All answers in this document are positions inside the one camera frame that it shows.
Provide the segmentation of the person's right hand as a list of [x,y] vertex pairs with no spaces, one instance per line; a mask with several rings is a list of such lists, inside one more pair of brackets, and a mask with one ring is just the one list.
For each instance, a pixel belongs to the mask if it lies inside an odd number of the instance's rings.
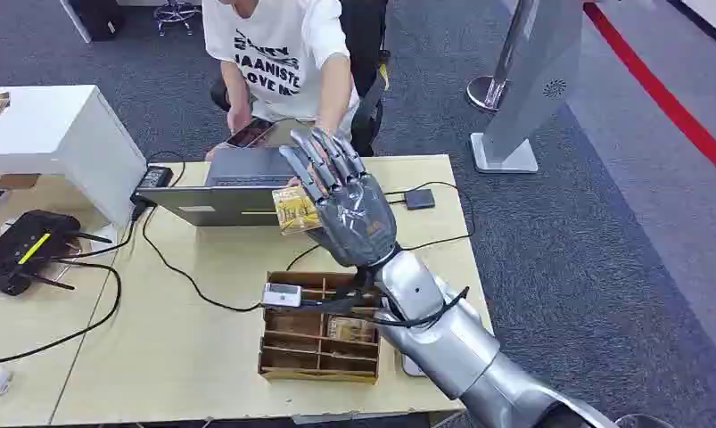
[[252,121],[249,105],[232,106],[226,113],[226,123],[232,135],[247,127]]

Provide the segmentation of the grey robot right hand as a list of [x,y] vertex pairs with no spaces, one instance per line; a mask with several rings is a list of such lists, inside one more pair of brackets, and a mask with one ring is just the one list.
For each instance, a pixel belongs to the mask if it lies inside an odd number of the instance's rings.
[[320,227],[308,236],[344,267],[369,268],[393,257],[396,219],[351,143],[321,128],[295,128],[290,136],[297,146],[278,151],[315,206]]

